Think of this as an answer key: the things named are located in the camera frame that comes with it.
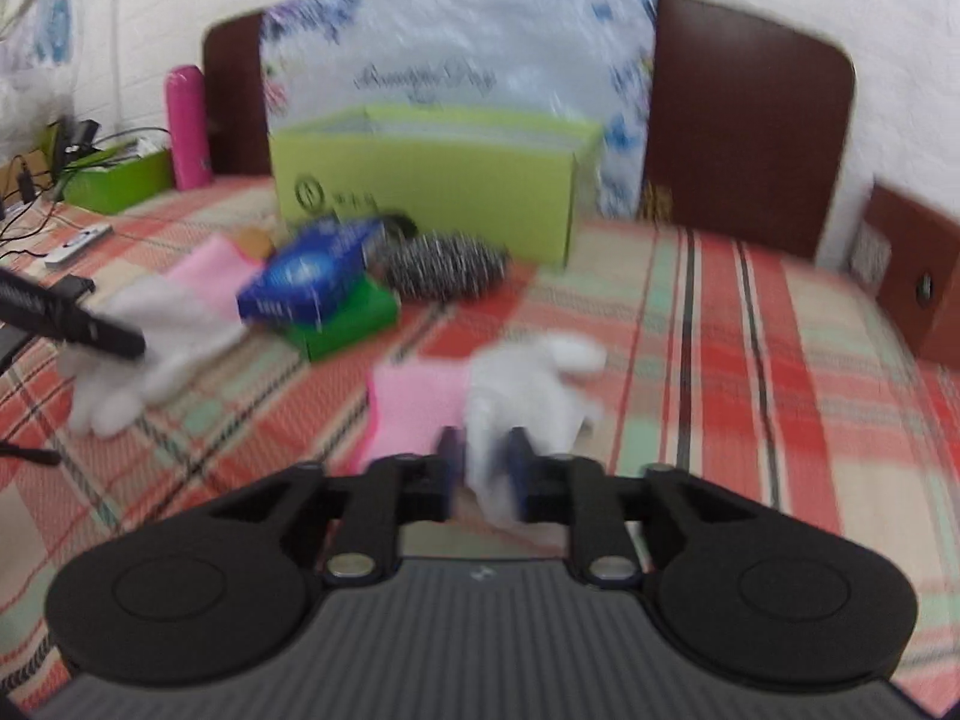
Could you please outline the white pink sock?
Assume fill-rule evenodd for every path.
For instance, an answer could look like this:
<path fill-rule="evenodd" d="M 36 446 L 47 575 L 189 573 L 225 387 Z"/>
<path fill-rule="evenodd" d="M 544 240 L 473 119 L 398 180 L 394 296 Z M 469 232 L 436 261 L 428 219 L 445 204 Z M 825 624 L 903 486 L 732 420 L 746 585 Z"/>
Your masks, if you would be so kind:
<path fill-rule="evenodd" d="M 69 344 L 59 372 L 73 382 L 68 430 L 99 439 L 117 436 L 153 406 L 178 394 L 202 369 L 247 335 L 236 296 L 263 261 L 235 239 L 215 234 L 163 273 L 151 273 L 96 305 L 98 319 L 143 333 L 136 361 Z"/>
<path fill-rule="evenodd" d="M 464 481 L 493 527 L 519 522 L 498 457 L 514 427 L 542 455 L 567 454 L 602 405 L 574 387 L 602 374 L 607 351 L 583 333 L 547 332 L 498 341 L 464 359 L 415 358 L 379 364 L 368 379 L 370 421 L 352 470 L 380 458 L 425 455 L 446 427 L 466 439 Z"/>

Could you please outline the white remote device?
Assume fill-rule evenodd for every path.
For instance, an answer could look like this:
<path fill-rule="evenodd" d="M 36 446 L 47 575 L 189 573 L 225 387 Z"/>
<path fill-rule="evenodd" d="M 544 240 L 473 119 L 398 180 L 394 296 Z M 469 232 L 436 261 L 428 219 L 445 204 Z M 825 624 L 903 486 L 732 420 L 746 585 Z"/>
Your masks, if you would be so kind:
<path fill-rule="evenodd" d="M 101 239 L 110 236 L 110 234 L 112 234 L 112 226 L 107 223 L 98 223 L 83 227 L 82 231 L 76 232 L 73 238 L 60 244 L 59 247 L 52 249 L 43 258 L 43 265 L 46 268 L 62 268 L 62 266 L 75 260 L 76 257 L 80 257 L 85 250 L 91 249 L 91 247 L 96 245 Z"/>

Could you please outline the green tray box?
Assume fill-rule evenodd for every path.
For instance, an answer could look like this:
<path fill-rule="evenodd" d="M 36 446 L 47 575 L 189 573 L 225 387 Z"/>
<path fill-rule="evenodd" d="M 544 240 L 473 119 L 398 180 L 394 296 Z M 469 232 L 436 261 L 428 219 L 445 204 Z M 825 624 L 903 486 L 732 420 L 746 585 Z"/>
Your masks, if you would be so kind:
<path fill-rule="evenodd" d="M 52 200 L 98 215 L 117 215 L 174 188 L 171 138 L 163 127 L 103 135 L 96 121 L 64 117 L 47 127 L 41 149 Z"/>

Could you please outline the green small box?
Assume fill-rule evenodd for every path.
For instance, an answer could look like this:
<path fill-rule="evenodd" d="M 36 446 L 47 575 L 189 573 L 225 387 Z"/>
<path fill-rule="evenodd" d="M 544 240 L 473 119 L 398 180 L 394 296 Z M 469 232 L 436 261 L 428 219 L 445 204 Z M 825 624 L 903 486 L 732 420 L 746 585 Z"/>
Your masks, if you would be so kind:
<path fill-rule="evenodd" d="M 400 310 L 402 307 L 394 291 L 370 277 L 363 277 L 322 327 L 288 325 L 281 330 L 280 337 L 306 361 L 322 361 L 394 327 Z"/>

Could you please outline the plaid red bedsheet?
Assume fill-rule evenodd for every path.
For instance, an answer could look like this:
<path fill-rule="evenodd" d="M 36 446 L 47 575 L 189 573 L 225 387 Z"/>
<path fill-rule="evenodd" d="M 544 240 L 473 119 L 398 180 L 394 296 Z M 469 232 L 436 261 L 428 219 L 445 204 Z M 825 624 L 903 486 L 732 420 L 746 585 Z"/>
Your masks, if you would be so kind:
<path fill-rule="evenodd" d="M 343 470 L 384 359 L 462 358 L 544 330 L 599 340 L 602 419 L 579 450 L 617 473 L 653 461 L 864 544 L 907 574 L 918 626 L 896 681 L 958 695 L 958 379 L 919 364 L 859 289 L 827 271 L 673 227 L 594 223 L 569 265 L 516 270 L 491 298 L 409 307 L 397 327 L 319 364 L 251 335 L 177 399 L 110 442 L 67 431 L 57 353 L 34 343 L 2 380 L 2 433 L 59 450 L 2 466 L 2 694 L 23 710 L 70 689 L 43 619 L 65 562 L 298 460 Z"/>

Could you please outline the blue small box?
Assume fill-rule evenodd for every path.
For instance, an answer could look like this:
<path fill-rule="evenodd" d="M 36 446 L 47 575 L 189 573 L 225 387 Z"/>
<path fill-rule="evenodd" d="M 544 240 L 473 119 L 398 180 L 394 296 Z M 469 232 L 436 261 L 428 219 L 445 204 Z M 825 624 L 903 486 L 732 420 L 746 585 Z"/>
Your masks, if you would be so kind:
<path fill-rule="evenodd" d="M 239 291 L 239 316 L 277 327 L 324 327 L 363 280 L 384 239 L 386 228 L 376 218 L 305 227 Z"/>

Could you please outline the black white patterned pouch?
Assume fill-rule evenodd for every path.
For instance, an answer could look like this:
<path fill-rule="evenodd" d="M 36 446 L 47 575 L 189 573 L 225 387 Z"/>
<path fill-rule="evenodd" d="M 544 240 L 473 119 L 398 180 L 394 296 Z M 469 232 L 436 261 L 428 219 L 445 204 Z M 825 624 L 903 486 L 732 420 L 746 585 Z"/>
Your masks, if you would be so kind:
<path fill-rule="evenodd" d="M 402 301 L 477 301 L 505 281 L 511 255 L 464 232 L 421 232 L 402 213 L 379 216 L 386 242 L 371 273 Z"/>

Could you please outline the pink thermos bottle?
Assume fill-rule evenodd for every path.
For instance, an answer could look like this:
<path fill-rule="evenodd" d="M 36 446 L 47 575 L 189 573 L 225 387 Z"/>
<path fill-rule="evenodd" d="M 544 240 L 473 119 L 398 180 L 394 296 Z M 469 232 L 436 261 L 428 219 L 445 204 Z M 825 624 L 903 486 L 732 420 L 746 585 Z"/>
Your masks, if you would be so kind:
<path fill-rule="evenodd" d="M 173 68 L 164 80 L 164 100 L 176 187 L 187 192 L 210 185 L 213 172 L 206 133 L 205 82 L 200 68 Z"/>

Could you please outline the lime green open box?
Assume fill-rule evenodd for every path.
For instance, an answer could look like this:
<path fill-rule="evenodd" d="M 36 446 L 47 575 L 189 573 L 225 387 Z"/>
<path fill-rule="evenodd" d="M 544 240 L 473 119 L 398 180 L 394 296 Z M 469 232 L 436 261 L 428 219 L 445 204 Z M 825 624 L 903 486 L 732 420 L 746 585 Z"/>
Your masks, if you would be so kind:
<path fill-rule="evenodd" d="M 574 218 L 599 195 L 602 127 L 528 110 L 361 106 L 268 135 L 291 224 L 404 213 L 513 257 L 565 265 Z"/>

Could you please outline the dark brown wooden headboard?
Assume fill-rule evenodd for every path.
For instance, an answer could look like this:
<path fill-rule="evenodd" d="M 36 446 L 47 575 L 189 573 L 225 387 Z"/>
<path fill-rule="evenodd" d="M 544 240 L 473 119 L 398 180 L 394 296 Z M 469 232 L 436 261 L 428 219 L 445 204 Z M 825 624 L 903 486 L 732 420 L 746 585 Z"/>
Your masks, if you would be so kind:
<path fill-rule="evenodd" d="M 203 81 L 213 167 L 272 174 L 259 59 L 263 12 L 213 26 Z M 658 0 L 640 208 L 675 224 L 811 259 L 853 105 L 843 50 L 703 0 Z"/>

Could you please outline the brown cardboard shoe box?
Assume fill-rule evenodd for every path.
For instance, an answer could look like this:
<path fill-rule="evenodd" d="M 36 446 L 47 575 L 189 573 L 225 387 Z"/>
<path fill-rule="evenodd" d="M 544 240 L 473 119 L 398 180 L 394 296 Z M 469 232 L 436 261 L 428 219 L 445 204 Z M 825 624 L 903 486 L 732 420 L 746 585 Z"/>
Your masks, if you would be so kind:
<path fill-rule="evenodd" d="M 958 223 L 900 188 L 876 182 L 848 257 L 916 359 L 958 369 Z"/>

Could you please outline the floral Beautiful Day pillow bag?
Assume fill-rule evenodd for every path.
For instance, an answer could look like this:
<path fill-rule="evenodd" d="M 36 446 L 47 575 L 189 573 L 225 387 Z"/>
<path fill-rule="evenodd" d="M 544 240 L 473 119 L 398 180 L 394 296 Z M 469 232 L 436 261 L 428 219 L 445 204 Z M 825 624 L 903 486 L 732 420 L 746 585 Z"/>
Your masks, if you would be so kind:
<path fill-rule="evenodd" d="M 368 104 L 601 124 L 597 208 L 640 208 L 658 0 L 285 0 L 260 18 L 270 127 Z"/>

